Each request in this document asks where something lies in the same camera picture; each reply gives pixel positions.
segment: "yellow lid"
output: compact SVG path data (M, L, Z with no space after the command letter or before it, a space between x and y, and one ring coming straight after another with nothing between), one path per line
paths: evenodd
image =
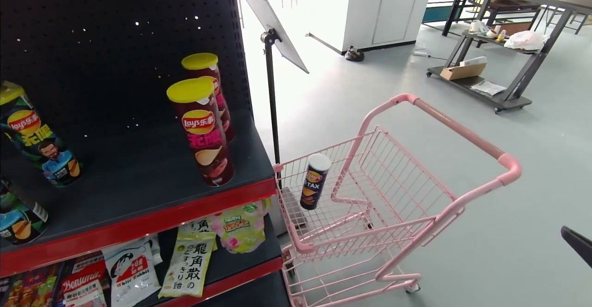
M199 77L179 81L169 86L166 94L169 100L174 103L194 103L195 101L209 97L214 92L214 82L212 79L215 78Z
M2 81L2 85L0 86L0 105L9 103L23 94L25 94L25 90L20 85L9 81Z
M218 56L212 53L198 53L185 57L181 65L188 70L201 70L218 63Z

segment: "black pegboard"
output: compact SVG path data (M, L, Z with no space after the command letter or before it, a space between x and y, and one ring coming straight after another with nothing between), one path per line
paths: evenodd
M0 0L1 77L58 134L98 136L174 118L180 60L220 58L232 110L251 109L236 0Z

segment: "white wall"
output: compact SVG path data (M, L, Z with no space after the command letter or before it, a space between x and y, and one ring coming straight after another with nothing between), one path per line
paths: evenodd
M341 49L345 35L349 0L302 0L307 13L308 32Z
M343 50L416 39L427 0L349 0Z

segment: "white lid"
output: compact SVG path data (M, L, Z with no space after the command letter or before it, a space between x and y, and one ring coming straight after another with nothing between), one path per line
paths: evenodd
M308 157L308 164L315 170L327 171L331 167L331 159L324 154L315 153Z

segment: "shopping cart basket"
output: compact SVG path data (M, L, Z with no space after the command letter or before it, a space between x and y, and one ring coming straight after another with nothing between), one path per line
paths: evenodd
M446 124L508 172L456 197L391 134L379 126L368 131L376 115L403 101ZM299 203L308 155L275 165L281 175L279 204L292 242L283 258L294 307L329 307L396 289L419 290L421 274L403 273L399 263L437 237L467 203L522 174L511 155L412 94L399 94L373 109L355 138L317 153L333 164L315 210L303 210Z

